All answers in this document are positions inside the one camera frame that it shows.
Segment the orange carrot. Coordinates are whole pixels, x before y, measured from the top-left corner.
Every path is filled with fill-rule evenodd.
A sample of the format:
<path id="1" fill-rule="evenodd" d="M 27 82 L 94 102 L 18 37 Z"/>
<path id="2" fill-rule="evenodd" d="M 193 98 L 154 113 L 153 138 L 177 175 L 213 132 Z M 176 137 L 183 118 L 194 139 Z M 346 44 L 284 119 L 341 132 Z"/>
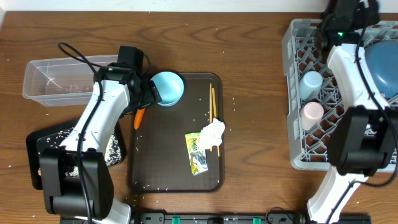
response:
<path id="1" fill-rule="evenodd" d="M 145 108 L 143 109 L 138 109 L 135 113 L 135 117 L 134 117 L 134 129 L 137 130 L 139 129 L 141 123 L 142 123 L 142 119 L 145 113 Z"/>

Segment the small light blue bowl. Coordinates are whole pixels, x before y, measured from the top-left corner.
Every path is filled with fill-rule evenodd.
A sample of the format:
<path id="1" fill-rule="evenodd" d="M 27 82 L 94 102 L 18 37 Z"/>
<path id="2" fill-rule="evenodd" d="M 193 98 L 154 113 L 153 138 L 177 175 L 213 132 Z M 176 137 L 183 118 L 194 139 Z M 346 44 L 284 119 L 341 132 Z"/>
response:
<path id="1" fill-rule="evenodd" d="M 173 106 L 181 99 L 185 87 L 181 76 L 174 72 L 160 72 L 151 78 L 154 82 L 161 101 L 160 106 Z"/>

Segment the white rice pile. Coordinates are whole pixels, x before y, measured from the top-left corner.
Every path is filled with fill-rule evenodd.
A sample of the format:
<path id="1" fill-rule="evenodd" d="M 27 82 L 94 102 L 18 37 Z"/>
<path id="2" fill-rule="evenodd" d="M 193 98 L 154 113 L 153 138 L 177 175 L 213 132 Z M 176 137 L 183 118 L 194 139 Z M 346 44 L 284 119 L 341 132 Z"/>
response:
<path id="1" fill-rule="evenodd" d="M 44 150 L 45 147 L 59 148 L 60 143 L 69 136 L 72 128 L 59 131 L 46 137 L 42 137 L 37 141 L 38 156 Z M 108 167 L 121 163 L 124 159 L 124 153 L 122 147 L 119 144 L 118 135 L 114 130 L 107 144 L 106 152 L 104 154 L 104 160 Z"/>

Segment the white napkin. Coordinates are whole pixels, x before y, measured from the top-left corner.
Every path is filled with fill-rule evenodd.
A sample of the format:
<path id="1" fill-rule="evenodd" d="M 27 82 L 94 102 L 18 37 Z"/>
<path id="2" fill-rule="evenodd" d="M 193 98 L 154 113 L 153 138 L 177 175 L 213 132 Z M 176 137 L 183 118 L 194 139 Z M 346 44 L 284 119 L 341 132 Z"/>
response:
<path id="1" fill-rule="evenodd" d="M 223 142 L 222 135 L 225 131 L 225 124 L 222 121 L 214 118 L 213 122 L 205 126 L 200 132 L 198 141 L 198 149 L 204 151 L 213 146 L 220 146 Z"/>

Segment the yellow green snack wrapper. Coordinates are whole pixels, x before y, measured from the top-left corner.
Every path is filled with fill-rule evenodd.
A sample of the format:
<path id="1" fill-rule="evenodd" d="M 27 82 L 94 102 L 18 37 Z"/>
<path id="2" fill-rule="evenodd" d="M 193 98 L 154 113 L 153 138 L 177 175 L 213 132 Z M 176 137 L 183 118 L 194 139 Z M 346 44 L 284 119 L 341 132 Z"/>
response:
<path id="1" fill-rule="evenodd" d="M 185 135 L 187 151 L 192 175 L 196 176 L 208 170 L 206 162 L 206 150 L 199 148 L 200 133 L 188 133 Z"/>

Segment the light blue cup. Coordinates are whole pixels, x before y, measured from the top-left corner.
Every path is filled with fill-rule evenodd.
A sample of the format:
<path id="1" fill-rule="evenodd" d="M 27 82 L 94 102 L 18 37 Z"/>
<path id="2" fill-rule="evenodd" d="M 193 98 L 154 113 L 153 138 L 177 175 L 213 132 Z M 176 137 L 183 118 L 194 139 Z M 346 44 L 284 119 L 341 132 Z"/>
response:
<path id="1" fill-rule="evenodd" d="M 299 81 L 299 92 L 302 100 L 306 100 L 312 93 L 317 94 L 323 83 L 323 77 L 316 71 L 307 72 Z"/>

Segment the pink cup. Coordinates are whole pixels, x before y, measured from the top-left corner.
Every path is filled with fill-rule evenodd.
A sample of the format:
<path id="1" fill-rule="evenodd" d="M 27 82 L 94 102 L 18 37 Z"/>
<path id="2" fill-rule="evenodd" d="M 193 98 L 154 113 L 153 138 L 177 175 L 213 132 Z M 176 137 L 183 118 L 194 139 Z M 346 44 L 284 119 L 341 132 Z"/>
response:
<path id="1" fill-rule="evenodd" d="M 306 131 L 320 123 L 324 114 L 323 106 L 317 102 L 307 103 L 301 110 L 302 128 Z"/>

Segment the large dark blue plate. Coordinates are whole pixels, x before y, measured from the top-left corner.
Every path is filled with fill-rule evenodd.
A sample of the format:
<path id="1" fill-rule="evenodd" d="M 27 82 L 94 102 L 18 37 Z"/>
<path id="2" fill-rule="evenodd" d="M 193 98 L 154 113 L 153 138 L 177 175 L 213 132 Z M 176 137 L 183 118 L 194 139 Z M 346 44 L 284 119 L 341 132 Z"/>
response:
<path id="1" fill-rule="evenodd" d="M 373 80 L 387 99 L 397 95 L 397 42 L 385 40 L 366 47 L 366 62 Z"/>

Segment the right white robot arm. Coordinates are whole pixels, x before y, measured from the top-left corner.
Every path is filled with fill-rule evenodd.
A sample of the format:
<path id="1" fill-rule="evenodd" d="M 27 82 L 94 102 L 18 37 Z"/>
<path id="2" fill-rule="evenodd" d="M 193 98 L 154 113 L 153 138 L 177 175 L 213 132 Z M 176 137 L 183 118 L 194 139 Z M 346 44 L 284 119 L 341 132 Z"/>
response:
<path id="1" fill-rule="evenodd" d="M 378 90 L 366 59 L 366 28 L 380 21 L 377 0 L 330 1 L 317 27 L 317 49 L 332 72 L 345 112 L 327 145 L 330 168 L 307 202 L 307 223 L 337 223 L 360 185 L 384 187 L 368 179 L 389 165 L 397 149 L 397 110 Z"/>

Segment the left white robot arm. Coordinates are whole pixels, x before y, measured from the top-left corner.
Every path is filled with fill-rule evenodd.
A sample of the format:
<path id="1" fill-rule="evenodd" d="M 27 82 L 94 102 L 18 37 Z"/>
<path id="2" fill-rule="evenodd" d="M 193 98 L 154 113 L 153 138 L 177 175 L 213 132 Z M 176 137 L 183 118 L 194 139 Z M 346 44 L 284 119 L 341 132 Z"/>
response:
<path id="1" fill-rule="evenodd" d="M 132 208 L 114 198 L 104 154 L 121 115 L 160 101 L 154 82 L 137 65 L 111 63 L 95 71 L 93 94 L 72 132 L 40 151 L 48 213 L 84 223 L 130 223 Z"/>

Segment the black waste tray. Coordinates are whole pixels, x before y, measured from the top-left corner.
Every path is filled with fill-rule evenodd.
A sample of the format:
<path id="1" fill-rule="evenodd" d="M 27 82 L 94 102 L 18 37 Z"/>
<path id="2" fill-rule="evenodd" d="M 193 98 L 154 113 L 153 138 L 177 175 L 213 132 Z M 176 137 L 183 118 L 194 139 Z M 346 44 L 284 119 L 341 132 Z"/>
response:
<path id="1" fill-rule="evenodd" d="M 33 133 L 30 133 L 26 137 L 26 147 L 27 147 L 27 155 L 29 158 L 29 166 L 30 166 L 30 176 L 32 179 L 32 185 L 34 189 L 36 190 L 42 190 L 42 181 L 41 181 L 41 176 L 40 176 L 40 162 L 38 156 L 38 147 L 37 147 L 37 141 L 42 138 L 49 136 L 51 134 L 57 133 L 59 131 L 63 131 L 66 129 L 70 129 L 75 127 L 77 124 L 78 120 L 74 119 L 71 121 L 67 121 L 64 123 L 57 124 L 55 126 L 51 126 L 45 129 L 41 129 L 38 131 L 34 131 Z M 116 134 L 118 135 L 119 139 L 119 144 L 122 147 L 122 151 L 124 153 L 124 158 L 127 156 L 127 149 L 124 143 L 123 135 L 121 132 L 121 127 L 119 123 L 116 123 L 114 130 L 116 131 Z"/>

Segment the grey dishwasher rack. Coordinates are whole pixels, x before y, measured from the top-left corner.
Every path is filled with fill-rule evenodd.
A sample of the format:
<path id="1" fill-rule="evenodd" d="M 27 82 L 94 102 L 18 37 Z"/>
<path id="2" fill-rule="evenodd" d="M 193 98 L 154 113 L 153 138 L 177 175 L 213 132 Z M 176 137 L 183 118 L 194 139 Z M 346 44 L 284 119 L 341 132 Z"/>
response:
<path id="1" fill-rule="evenodd" d="M 397 42 L 397 22 L 381 21 L 366 30 L 359 29 L 360 42 L 346 43 L 347 32 L 340 31 L 331 49 L 320 52 L 317 42 L 321 20 L 294 19 L 282 39 L 284 75 L 287 80 L 287 116 L 291 165 L 300 170 L 328 170 L 328 141 L 345 111 L 355 106 L 369 110 L 397 109 L 397 96 L 387 99 L 377 88 L 366 63 L 365 49 L 385 40 Z M 309 71 L 323 77 L 320 91 L 302 100 L 299 81 Z M 309 102 L 323 106 L 320 123 L 306 131 L 300 110 Z"/>

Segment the dark brown serving tray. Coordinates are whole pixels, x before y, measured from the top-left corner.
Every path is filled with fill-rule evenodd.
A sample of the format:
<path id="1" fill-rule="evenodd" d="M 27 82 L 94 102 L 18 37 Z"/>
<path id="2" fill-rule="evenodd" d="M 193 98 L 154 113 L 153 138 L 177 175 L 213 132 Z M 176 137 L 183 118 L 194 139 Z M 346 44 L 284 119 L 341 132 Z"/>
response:
<path id="1" fill-rule="evenodd" d="M 223 119 L 222 82 L 214 73 L 182 73 L 184 93 L 177 104 L 146 109 L 130 137 L 127 185 L 139 193 L 211 193 L 224 182 L 224 147 L 206 152 L 208 170 L 193 175 L 185 135 L 209 124 L 210 88 Z"/>

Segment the clear plastic bin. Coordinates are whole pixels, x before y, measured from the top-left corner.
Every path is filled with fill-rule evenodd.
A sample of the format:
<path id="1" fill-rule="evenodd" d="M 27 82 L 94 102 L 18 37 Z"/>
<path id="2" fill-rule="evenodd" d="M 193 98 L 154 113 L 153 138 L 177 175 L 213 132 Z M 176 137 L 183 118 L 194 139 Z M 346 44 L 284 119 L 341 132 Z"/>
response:
<path id="1" fill-rule="evenodd" d="M 94 85 L 89 66 L 73 58 L 30 61 L 25 69 L 22 95 L 46 107 L 85 105 Z"/>

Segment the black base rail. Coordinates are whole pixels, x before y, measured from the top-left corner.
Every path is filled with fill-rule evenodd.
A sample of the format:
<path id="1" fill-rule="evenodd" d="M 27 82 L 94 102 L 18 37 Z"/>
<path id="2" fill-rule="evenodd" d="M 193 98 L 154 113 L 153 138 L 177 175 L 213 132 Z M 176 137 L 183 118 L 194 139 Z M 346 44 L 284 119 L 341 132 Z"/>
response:
<path id="1" fill-rule="evenodd" d="M 271 212 L 267 215 L 164 215 L 143 213 L 134 215 L 132 224 L 305 224 L 314 223 L 304 214 Z"/>

